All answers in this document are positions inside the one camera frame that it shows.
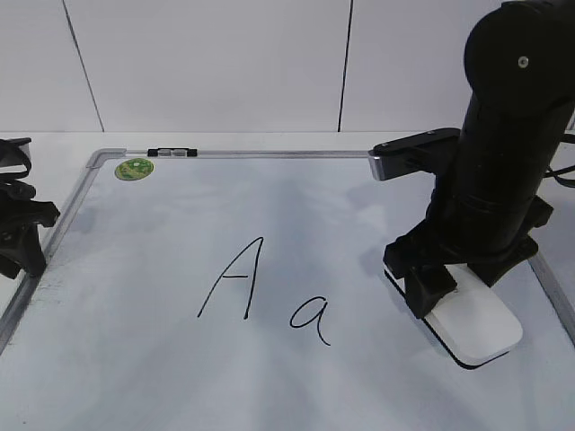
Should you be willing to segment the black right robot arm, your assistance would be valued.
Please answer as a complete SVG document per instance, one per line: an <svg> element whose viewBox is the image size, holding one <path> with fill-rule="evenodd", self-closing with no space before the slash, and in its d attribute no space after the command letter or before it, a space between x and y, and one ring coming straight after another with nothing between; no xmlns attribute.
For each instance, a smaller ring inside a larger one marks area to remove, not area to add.
<svg viewBox="0 0 575 431"><path fill-rule="evenodd" d="M415 317L456 289L449 266L464 264L492 286L537 253L530 232L553 211L537 191L574 111L573 45L573 2L503 3L465 43L464 124L371 150L378 180L435 177L424 219L383 257Z"/></svg>

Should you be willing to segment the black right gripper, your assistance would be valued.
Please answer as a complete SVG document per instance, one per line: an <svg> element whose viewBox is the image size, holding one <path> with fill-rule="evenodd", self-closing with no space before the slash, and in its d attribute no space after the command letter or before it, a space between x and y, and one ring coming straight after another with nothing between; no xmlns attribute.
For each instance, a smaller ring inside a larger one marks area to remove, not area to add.
<svg viewBox="0 0 575 431"><path fill-rule="evenodd" d="M465 264L486 285L494 286L538 245L530 231L545 226L553 207L535 197L525 215L458 208L427 217L385 247L384 264L404 278L404 298L417 319L425 318L457 283L449 265Z"/></svg>

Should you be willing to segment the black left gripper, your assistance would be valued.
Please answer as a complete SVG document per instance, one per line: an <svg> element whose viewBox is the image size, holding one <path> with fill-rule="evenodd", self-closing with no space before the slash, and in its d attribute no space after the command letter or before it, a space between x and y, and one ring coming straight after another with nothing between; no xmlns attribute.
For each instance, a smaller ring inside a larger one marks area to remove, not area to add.
<svg viewBox="0 0 575 431"><path fill-rule="evenodd" d="M40 276L47 263L39 227L54 227L60 212L51 201L36 200L24 180L32 169L30 137L1 139L1 275L16 278L21 270Z"/></svg>

